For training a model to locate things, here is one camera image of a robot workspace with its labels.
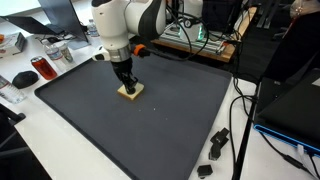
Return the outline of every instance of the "cup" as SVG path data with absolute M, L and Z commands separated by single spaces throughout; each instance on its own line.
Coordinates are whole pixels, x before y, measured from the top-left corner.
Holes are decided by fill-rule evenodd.
M 66 60 L 69 62 L 69 63 L 72 63 L 73 62 L 73 57 L 69 51 L 69 48 L 67 46 L 67 44 L 63 41 L 59 41 L 59 42 L 56 42 L 54 43 L 61 51 L 61 53 L 63 54 L 63 56 L 66 58 Z

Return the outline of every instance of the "wooden block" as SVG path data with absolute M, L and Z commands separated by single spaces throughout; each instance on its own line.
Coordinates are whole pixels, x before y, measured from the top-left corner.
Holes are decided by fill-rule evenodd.
M 142 92 L 142 90 L 143 90 L 143 88 L 144 88 L 144 85 L 141 84 L 141 83 L 137 83 L 136 86 L 135 86 L 135 88 L 136 88 L 136 92 L 135 92 L 134 94 L 128 94 L 127 91 L 126 91 L 126 88 L 124 87 L 124 85 L 122 85 L 122 86 L 118 89 L 117 92 L 118 92 L 121 96 L 123 96 L 123 97 L 125 97 L 125 98 L 128 98 L 128 99 L 130 99 L 130 100 L 133 101 L 133 100 Z

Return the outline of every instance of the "laptop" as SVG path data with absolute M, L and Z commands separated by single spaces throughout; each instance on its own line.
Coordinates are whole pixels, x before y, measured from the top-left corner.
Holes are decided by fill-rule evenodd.
M 63 33 L 63 29 L 59 28 L 58 26 L 55 26 L 52 24 L 43 25 L 39 21 L 35 20 L 33 17 L 26 17 L 26 16 L 0 16 L 0 17 L 31 34 L 59 35 Z
M 263 90 L 266 89 L 263 83 L 259 99 L 270 96 Z M 254 129 L 294 147 L 300 144 L 308 153 L 320 156 L 320 70 L 312 70 L 297 85 L 257 112 Z

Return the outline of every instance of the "bottle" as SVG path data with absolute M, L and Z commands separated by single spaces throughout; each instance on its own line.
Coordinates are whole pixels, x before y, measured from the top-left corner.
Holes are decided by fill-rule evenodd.
M 88 25 L 88 30 L 89 30 L 89 32 L 90 32 L 90 36 L 91 36 L 91 37 L 97 37 L 97 36 L 99 36 L 99 33 L 98 33 L 98 31 L 97 31 L 97 27 L 96 27 L 93 19 L 90 19 L 90 20 L 89 20 L 89 23 L 90 23 L 90 24 Z
M 51 44 L 47 39 L 42 40 L 41 43 L 43 44 L 43 49 L 46 54 L 61 72 L 66 72 L 70 69 L 68 66 L 68 61 L 62 55 L 60 49 L 56 45 Z
M 26 96 L 12 85 L 8 80 L 0 75 L 0 96 L 12 104 L 17 104 L 24 100 Z
M 32 58 L 31 64 L 46 80 L 57 77 L 56 71 L 50 66 L 45 58 L 41 56 Z

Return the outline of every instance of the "computer monitor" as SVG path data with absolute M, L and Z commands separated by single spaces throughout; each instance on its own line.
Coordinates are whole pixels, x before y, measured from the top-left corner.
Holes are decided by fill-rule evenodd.
M 71 49 L 79 49 L 89 45 L 89 41 L 82 30 L 82 26 L 70 0 L 38 1 L 51 24 L 76 36 L 75 39 L 68 42 L 68 46 Z
M 242 0 L 203 0 L 202 19 L 210 31 L 232 34 Z

